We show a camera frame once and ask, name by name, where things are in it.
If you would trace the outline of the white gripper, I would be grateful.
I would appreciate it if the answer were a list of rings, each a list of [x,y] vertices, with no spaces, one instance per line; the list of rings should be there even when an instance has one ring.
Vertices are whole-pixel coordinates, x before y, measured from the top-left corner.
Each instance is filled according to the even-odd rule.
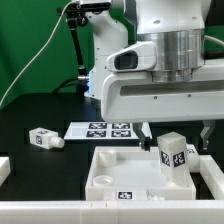
[[[154,83],[147,71],[114,73],[103,83],[101,116],[108,123],[134,123],[146,151],[151,145],[148,122],[204,120],[200,137],[206,150],[215,120],[224,118],[224,65],[205,65],[192,80],[179,83]]]

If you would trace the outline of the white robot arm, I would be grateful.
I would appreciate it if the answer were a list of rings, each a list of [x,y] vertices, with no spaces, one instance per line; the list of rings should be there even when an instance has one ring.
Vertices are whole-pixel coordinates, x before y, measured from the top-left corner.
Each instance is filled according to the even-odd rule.
[[[89,95],[109,123],[224,119],[224,59],[204,57],[211,0],[79,0],[93,27]]]

